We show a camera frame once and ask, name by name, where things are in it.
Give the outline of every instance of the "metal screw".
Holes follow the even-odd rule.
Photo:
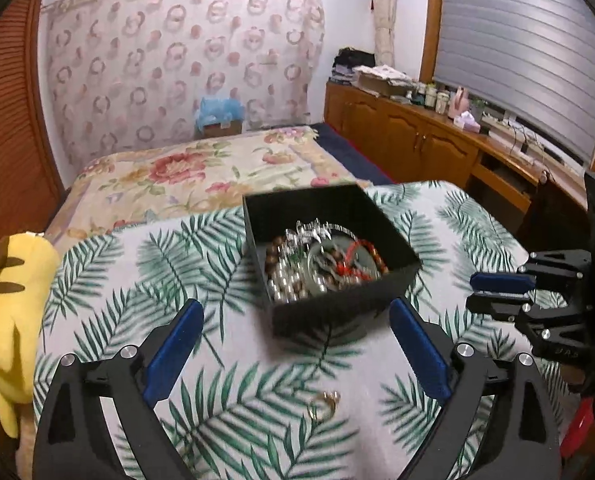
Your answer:
[[[466,343],[460,343],[457,345],[457,353],[460,354],[462,357],[471,357],[475,351],[471,345]]]
[[[125,346],[122,350],[120,350],[120,355],[125,359],[131,359],[132,357],[135,357],[137,353],[138,349],[133,345]]]
[[[533,364],[533,358],[529,354],[520,354],[519,362],[524,366],[530,366]]]
[[[63,355],[62,359],[60,359],[60,364],[62,366],[71,366],[75,362],[76,362],[76,356],[73,354]]]

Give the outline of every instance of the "bed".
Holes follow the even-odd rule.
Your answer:
[[[358,182],[421,257],[409,291],[421,316],[495,358],[529,351],[529,343],[512,326],[465,310],[468,278],[476,269],[514,269],[527,253],[461,189],[389,185],[342,141],[327,126],[289,128],[242,137],[238,153],[236,140],[220,139],[117,154],[87,168],[47,231],[66,256],[38,345],[36,422],[63,354],[97,360],[139,345],[195,297],[205,307],[202,337],[156,413],[199,478],[397,478],[439,406],[415,380],[385,313],[290,339],[270,335],[246,253],[242,194]],[[537,299],[562,305],[544,292]],[[565,428],[575,398],[556,364],[539,367]],[[314,425],[306,404],[323,390],[341,401],[330,422]],[[141,478],[113,403],[103,399],[103,409],[126,473]],[[490,409],[484,398],[451,478],[471,465]]]

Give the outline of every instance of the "potted plant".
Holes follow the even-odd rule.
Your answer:
[[[487,105],[487,101],[480,99],[479,97],[473,97],[471,99],[470,112],[476,123],[482,120],[482,114],[484,113],[484,107]]]

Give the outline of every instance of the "cardboard box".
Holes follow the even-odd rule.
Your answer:
[[[359,79],[357,80],[358,86],[362,88],[366,88],[367,90],[371,90],[373,92],[378,92],[380,95],[391,97],[391,95],[406,95],[406,91],[409,89],[406,86],[393,86],[388,83],[385,79],[380,79],[378,77],[373,77],[368,74],[359,74]]]
[[[231,135],[240,135],[242,133],[242,121],[230,121],[227,124],[207,124],[204,126],[204,137],[212,139],[214,137],[228,137]]]
[[[375,245],[389,273],[373,282],[327,292],[292,303],[275,303],[264,272],[266,250],[273,238],[318,218],[339,224]],[[391,221],[355,184],[292,189],[244,197],[246,240],[261,284],[262,303],[270,310],[275,335],[290,335],[331,322],[346,322],[357,314],[386,308],[403,296],[420,269],[420,259]]]

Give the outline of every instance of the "window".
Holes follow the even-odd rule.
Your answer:
[[[583,0],[443,0],[434,78],[465,86],[591,160],[595,16]]]

